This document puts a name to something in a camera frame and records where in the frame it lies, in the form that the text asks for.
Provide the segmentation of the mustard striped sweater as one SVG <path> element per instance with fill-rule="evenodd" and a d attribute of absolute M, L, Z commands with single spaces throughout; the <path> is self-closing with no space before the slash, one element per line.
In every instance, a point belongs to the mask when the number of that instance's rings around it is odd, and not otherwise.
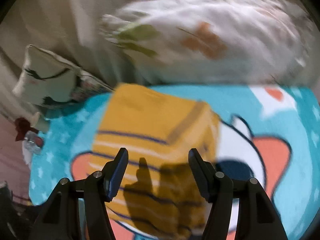
<path fill-rule="evenodd" d="M 204 199 L 188 164 L 198 150 L 214 161 L 220 118 L 203 101 L 122 84 L 112 94 L 93 142 L 91 168 L 120 148 L 129 163 L 117 196 L 107 204 L 112 220 L 161 239 L 187 239 L 204 227 Z"/>

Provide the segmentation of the clear glass jar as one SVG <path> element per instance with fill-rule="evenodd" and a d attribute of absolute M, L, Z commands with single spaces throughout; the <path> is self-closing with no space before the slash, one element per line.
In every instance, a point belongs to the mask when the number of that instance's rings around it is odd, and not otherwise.
<path fill-rule="evenodd" d="M 44 140 L 33 131 L 28 131 L 24 136 L 23 147 L 32 154 L 40 154 Z"/>

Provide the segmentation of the turquoise star cartoon blanket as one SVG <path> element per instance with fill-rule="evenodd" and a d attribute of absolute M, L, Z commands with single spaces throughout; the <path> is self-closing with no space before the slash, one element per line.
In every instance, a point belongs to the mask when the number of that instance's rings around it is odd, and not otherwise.
<path fill-rule="evenodd" d="M 220 118 L 216 156 L 210 162 L 232 179 L 257 178 L 277 208 L 287 237 L 306 234 L 319 210 L 319 105 L 311 90 L 193 85 L 150 89 L 208 103 Z M 84 179 L 103 168 L 91 168 L 89 159 L 113 93 L 47 112 L 50 128 L 41 153 L 31 162 L 33 204 L 46 201 L 61 178 Z M 158 238 L 124 222 L 111 223 L 117 239 Z"/>

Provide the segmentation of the beige paper cup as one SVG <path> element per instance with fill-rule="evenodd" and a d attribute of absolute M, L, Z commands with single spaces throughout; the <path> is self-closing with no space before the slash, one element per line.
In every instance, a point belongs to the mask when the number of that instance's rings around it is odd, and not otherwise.
<path fill-rule="evenodd" d="M 47 133 L 50 128 L 50 121 L 45 119 L 42 113 L 35 113 L 30 121 L 30 126 L 42 133 Z"/>

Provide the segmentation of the cream girl-silhouette pillow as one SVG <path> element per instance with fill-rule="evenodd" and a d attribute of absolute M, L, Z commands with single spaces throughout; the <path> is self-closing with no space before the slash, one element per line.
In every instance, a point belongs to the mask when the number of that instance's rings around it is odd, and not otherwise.
<path fill-rule="evenodd" d="M 28 45 L 24 64 L 12 92 L 33 105 L 60 108 L 85 101 L 112 88 L 52 51 Z"/>

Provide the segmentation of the white floral leaf pillow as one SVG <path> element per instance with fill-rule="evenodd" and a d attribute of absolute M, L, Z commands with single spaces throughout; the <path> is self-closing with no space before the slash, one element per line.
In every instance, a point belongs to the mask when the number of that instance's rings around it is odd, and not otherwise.
<path fill-rule="evenodd" d="M 151 85 L 290 82 L 306 67 L 313 28 L 286 0 L 136 1 L 100 22 Z"/>

